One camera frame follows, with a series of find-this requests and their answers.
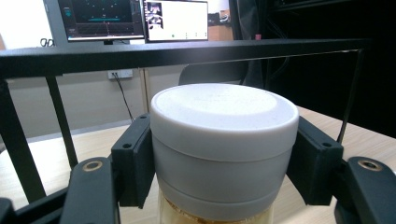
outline light wood tabletop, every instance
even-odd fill
[[[304,108],[299,110],[302,117],[336,139],[341,129],[340,120]],[[114,143],[126,129],[127,126],[122,126],[74,135],[73,141],[78,160],[107,157]],[[393,171],[396,170],[396,139],[394,138],[348,124],[342,145],[345,148],[345,160],[353,156],[369,157],[384,162]],[[70,167],[63,139],[35,142],[29,144],[29,147],[47,194],[65,188],[70,176]],[[121,222],[157,223],[158,190],[154,178],[144,208],[121,208]],[[0,197],[11,199],[15,209],[28,204],[7,151],[0,154]],[[296,188],[285,177],[274,203],[274,223],[335,223],[334,206],[335,199],[332,200],[331,206],[306,206]]]

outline power outlet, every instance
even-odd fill
[[[128,78],[134,75],[132,69],[121,69],[121,70],[110,70],[107,71],[108,79],[115,79],[116,76],[118,78]]]

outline chair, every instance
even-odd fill
[[[181,71],[178,85],[235,81],[241,85],[247,70],[248,62],[189,64]]]

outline power cord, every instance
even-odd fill
[[[120,90],[121,90],[121,93],[122,93],[122,98],[124,100],[126,108],[128,109],[129,118],[131,119],[132,122],[134,122],[134,116],[132,116],[132,113],[131,113],[131,110],[129,109],[128,103],[126,102],[125,94],[124,94],[123,88],[121,86],[119,75],[117,73],[111,73],[111,75],[113,75],[113,77],[116,79],[117,83],[119,84],[119,87],[120,87]]]

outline computer monitor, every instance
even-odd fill
[[[144,39],[140,0],[58,0],[68,42]]]
[[[207,2],[143,0],[146,42],[204,41]]]

